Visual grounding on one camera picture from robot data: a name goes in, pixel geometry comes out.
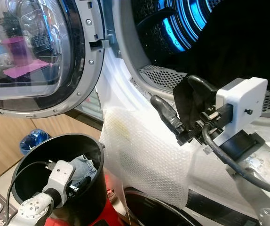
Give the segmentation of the blue denim jeans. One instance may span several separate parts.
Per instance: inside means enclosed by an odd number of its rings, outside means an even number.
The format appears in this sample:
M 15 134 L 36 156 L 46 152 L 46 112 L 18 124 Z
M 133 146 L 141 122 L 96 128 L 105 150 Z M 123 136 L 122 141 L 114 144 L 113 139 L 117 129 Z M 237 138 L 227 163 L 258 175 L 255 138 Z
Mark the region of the blue denim jeans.
M 98 172 L 94 167 L 93 161 L 88 159 L 85 155 L 75 157 L 69 164 L 73 167 L 73 174 L 70 181 L 86 178 L 88 185 Z

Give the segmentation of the white bubble wrap sheet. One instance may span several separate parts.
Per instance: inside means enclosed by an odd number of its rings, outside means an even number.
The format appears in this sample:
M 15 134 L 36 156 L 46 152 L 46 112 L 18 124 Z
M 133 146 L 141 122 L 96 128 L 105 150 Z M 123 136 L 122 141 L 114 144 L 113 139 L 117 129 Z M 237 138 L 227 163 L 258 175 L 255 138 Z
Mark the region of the white bubble wrap sheet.
M 104 166 L 124 188 L 132 187 L 202 224 L 257 226 L 257 214 L 241 196 L 227 166 L 198 142 L 178 145 L 151 111 L 103 110 Z

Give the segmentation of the bin with blue bag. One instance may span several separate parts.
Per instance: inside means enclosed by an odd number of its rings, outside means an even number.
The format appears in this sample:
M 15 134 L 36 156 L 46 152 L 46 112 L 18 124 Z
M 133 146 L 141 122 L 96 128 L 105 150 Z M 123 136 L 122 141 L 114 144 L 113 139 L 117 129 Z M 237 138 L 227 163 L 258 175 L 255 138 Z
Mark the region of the bin with blue bag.
M 28 154 L 31 149 L 49 140 L 52 136 L 42 129 L 33 129 L 20 142 L 19 147 L 23 155 Z

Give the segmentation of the black round laundry bucket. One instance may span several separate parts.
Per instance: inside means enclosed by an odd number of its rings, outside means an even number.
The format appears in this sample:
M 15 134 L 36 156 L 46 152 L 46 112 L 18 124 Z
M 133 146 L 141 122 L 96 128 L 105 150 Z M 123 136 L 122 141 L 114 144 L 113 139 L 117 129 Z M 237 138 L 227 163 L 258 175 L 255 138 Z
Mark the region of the black round laundry bucket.
M 34 147 L 16 166 L 12 177 L 13 198 L 22 204 L 36 193 L 43 192 L 53 170 L 45 168 L 43 162 L 70 162 L 81 155 L 93 161 L 97 174 L 90 184 L 82 186 L 76 194 L 69 195 L 62 209 L 68 211 L 70 223 L 79 226 L 92 224 L 105 206 L 106 185 L 103 184 L 103 145 L 87 134 L 62 134 Z

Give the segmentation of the red plastic stool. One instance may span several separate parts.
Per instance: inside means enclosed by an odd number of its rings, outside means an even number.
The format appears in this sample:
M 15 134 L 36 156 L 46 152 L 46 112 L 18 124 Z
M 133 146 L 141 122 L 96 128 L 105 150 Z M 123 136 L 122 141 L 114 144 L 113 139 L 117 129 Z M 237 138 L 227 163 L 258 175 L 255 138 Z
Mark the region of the red plastic stool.
M 97 217 L 97 219 L 89 226 L 128 226 L 121 219 L 122 215 L 114 209 L 114 206 L 111 203 L 111 196 L 113 198 L 116 198 L 116 196 L 114 196 L 113 190 L 111 189 L 111 184 L 107 185 L 109 182 L 108 176 L 105 175 L 103 179 L 103 184 L 106 185 L 106 203 L 99 217 Z

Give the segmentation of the round glass washer door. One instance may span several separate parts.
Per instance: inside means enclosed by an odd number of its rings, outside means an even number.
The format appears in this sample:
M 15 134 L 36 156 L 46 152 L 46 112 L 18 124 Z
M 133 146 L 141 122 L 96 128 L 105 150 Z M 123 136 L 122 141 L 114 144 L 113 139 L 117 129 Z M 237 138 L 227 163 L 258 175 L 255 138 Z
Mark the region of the round glass washer door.
M 0 115 L 47 118 L 95 89 L 109 47 L 101 0 L 0 0 Z

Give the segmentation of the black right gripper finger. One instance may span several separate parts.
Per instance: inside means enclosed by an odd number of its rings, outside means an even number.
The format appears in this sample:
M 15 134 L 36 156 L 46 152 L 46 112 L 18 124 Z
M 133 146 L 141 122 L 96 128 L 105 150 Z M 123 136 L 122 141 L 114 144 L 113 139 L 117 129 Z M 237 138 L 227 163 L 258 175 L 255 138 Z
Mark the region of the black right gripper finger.
M 174 108 L 172 108 L 162 97 L 152 95 L 150 103 L 158 112 L 163 123 L 172 133 L 174 133 L 174 135 L 180 136 L 186 131 L 182 121 L 178 118 L 176 110 L 174 110 Z
M 189 75 L 187 82 L 193 88 L 194 93 L 200 96 L 203 103 L 216 104 L 216 93 L 219 90 L 216 86 L 196 75 Z

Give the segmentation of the white front-load laundry machine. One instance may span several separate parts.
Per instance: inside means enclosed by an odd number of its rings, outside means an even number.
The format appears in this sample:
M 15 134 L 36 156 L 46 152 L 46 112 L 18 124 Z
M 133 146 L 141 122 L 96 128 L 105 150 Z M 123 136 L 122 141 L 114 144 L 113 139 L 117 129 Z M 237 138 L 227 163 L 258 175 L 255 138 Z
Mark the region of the white front-load laundry machine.
M 219 86 L 234 78 L 265 78 L 262 114 L 243 129 L 270 146 L 270 0 L 109 0 L 103 12 L 111 53 L 97 87 L 102 110 L 154 112 L 152 95 L 176 108 L 173 90 L 188 75 Z M 225 226 L 204 225 L 184 210 L 175 214 L 134 191 L 125 196 L 119 179 L 118 185 L 138 225 Z

